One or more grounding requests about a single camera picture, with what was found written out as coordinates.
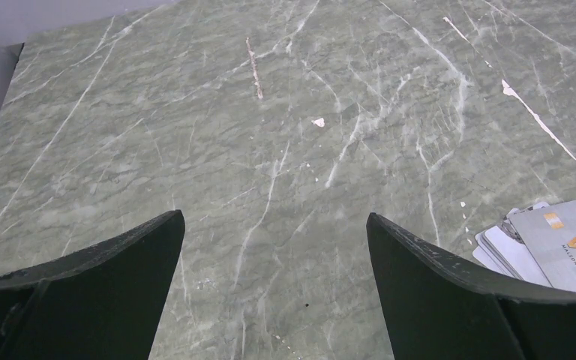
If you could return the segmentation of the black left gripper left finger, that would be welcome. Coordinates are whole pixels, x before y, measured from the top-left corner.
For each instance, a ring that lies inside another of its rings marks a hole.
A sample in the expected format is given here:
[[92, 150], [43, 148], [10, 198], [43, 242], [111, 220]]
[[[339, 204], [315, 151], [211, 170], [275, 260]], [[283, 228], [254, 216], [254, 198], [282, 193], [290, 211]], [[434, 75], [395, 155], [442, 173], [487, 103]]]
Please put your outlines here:
[[185, 235], [167, 211], [0, 276], [0, 359], [147, 359]]

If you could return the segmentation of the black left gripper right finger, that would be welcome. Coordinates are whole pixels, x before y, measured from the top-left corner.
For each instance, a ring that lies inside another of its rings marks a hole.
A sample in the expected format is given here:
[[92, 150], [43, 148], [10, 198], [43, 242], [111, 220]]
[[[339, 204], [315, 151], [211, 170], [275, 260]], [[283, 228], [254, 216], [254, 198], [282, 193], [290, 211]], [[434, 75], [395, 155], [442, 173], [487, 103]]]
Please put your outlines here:
[[498, 274], [380, 214], [366, 230], [396, 359], [576, 359], [576, 292]]

